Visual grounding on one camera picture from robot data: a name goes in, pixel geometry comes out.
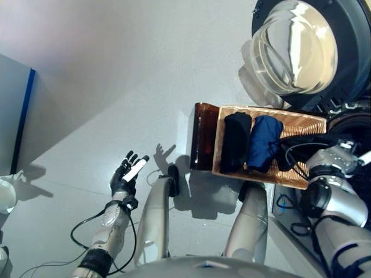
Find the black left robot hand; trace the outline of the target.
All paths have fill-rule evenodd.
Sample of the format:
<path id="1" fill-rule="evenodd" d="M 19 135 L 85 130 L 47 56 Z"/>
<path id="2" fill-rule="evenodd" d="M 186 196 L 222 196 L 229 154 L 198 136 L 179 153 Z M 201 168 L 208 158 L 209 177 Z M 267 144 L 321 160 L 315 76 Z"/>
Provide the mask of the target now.
<path id="1" fill-rule="evenodd" d="M 114 197 L 119 193 L 135 195 L 136 179 L 149 159 L 148 155 L 140 158 L 138 154 L 129 151 L 111 178 L 111 196 Z"/>

